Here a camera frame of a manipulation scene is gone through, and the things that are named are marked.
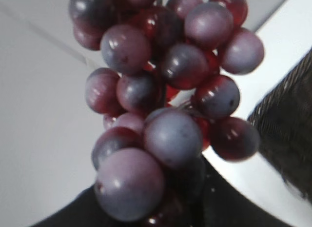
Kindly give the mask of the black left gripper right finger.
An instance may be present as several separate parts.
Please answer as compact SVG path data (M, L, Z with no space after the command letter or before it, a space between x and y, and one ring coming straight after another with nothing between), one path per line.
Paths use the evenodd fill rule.
M187 165L196 193L190 205L191 227L289 227L248 200L204 158Z

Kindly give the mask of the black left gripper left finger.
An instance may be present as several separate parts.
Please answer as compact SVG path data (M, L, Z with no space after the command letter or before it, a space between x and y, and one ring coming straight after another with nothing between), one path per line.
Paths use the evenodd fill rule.
M94 186L79 194L70 204L34 224L35 227L113 227L115 221L100 208Z

